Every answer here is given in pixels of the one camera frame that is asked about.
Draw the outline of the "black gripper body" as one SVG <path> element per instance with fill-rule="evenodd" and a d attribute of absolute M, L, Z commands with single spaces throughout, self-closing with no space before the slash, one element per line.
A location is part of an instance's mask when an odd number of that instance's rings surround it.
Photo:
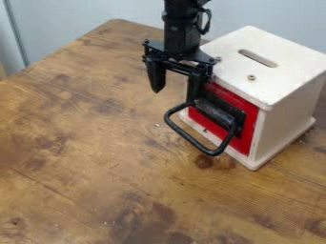
<path fill-rule="evenodd" d="M 201 13 L 183 16 L 165 13 L 162 18 L 165 21 L 163 39 L 145 40 L 145 63 L 147 58 L 161 61 L 166 71 L 186 75 L 190 75 L 198 65 L 214 67 L 217 60 L 201 49 L 202 36 L 210 29 L 211 15 L 207 15 L 206 24 L 203 24 Z"/>

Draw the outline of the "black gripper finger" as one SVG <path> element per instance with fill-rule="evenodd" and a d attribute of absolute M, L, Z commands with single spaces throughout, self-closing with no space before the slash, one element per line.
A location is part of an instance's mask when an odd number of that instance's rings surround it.
<path fill-rule="evenodd" d="M 193 103 L 199 95 L 201 88 L 213 80 L 213 67 L 198 65 L 190 72 L 187 80 L 186 102 Z"/>
<path fill-rule="evenodd" d="M 155 93 L 159 93 L 166 86 L 166 68 L 161 61 L 146 59 L 150 86 Z"/>

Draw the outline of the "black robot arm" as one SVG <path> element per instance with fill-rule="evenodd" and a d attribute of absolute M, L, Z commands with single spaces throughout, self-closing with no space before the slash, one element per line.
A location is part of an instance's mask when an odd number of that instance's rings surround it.
<path fill-rule="evenodd" d="M 191 104 L 203 84 L 213 75 L 217 59 L 201 49 L 202 36 L 210 30 L 210 0 L 165 0 L 162 19 L 165 39 L 143 42 L 143 62 L 147 66 L 150 86 L 161 92 L 166 86 L 167 71 L 189 77 L 186 101 Z"/>

